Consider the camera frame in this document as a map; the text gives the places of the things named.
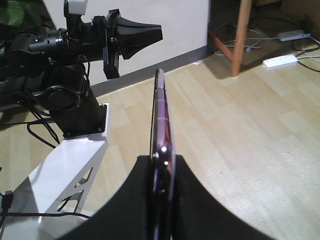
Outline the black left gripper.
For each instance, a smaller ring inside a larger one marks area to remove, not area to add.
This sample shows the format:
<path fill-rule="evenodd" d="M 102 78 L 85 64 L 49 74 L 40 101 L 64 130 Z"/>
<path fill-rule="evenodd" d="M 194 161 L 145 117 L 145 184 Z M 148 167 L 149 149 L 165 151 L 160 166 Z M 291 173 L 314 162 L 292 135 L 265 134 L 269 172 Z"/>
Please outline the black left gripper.
<path fill-rule="evenodd" d="M 57 71 L 66 80 L 84 80 L 89 76 L 84 63 L 95 61 L 103 61 L 108 80 L 117 79 L 120 52 L 128 60 L 163 39 L 161 25 L 127 20 L 120 17 L 118 9 L 110 10 L 107 16 L 94 16 L 87 23 L 82 21 L 81 14 L 71 13 L 69 8 L 63 14 L 67 28 L 57 31 Z"/>

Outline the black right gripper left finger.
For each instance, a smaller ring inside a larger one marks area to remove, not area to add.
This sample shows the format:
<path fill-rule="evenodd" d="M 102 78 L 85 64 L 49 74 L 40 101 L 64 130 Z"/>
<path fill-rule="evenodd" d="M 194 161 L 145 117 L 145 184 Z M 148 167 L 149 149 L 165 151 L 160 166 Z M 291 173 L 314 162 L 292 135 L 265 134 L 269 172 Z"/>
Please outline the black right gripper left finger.
<path fill-rule="evenodd" d="M 147 240 L 148 155 L 137 157 L 133 169 L 112 198 L 89 220 L 61 240 Z"/>

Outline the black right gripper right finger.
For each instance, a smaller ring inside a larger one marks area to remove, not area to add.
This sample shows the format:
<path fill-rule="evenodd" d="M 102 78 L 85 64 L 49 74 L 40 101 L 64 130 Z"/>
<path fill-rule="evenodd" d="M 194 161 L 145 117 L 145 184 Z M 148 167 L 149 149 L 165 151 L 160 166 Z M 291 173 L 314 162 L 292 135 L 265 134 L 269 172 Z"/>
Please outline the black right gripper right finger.
<path fill-rule="evenodd" d="M 174 240 L 272 239 L 220 204 L 182 155 L 176 156 L 171 231 Z"/>

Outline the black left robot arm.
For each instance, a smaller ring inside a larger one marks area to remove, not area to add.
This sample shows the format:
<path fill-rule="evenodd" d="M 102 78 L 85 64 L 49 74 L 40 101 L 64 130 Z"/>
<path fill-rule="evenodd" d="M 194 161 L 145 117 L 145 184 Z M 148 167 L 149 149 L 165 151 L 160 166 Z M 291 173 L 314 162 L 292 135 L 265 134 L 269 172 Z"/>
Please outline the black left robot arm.
<path fill-rule="evenodd" d="M 83 22 L 64 8 L 66 28 L 53 33 L 18 32 L 0 43 L 0 104 L 48 110 L 65 138 L 105 130 L 107 110 L 93 94 L 89 65 L 102 61 L 107 79 L 117 79 L 119 59 L 130 59 L 162 40 L 158 24 L 123 18 L 118 9 Z"/>

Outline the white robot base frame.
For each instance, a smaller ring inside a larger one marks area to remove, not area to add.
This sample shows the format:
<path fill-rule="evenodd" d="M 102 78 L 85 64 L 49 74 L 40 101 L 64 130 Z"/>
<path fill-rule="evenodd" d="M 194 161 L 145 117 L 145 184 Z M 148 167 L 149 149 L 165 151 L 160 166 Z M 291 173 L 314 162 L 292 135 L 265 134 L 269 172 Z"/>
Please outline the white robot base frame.
<path fill-rule="evenodd" d="M 79 216 L 108 148 L 107 130 L 63 140 L 13 191 L 2 240 L 57 240 Z"/>

